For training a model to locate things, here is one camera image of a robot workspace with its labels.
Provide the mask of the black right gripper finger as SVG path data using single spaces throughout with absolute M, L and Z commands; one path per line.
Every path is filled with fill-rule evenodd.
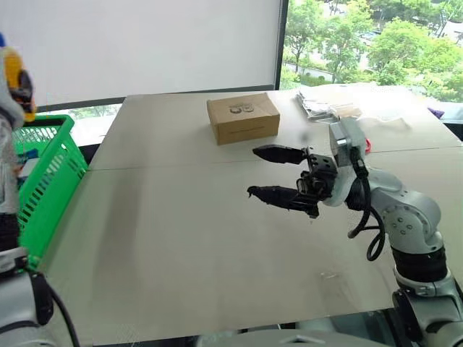
M 308 157 L 306 149 L 282 145 L 262 145 L 252 149 L 254 155 L 271 163 L 301 164 Z
M 266 186 L 251 186 L 247 188 L 249 197 L 257 197 L 267 205 L 273 205 L 286 210 L 307 211 L 307 203 L 299 200 L 299 192 L 296 189 Z

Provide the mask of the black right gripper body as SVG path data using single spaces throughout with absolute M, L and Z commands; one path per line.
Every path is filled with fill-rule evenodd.
M 336 165 L 332 158 L 307 154 L 308 169 L 297 180 L 297 203 L 310 218 L 319 216 L 318 203 L 332 196 L 336 179 Z

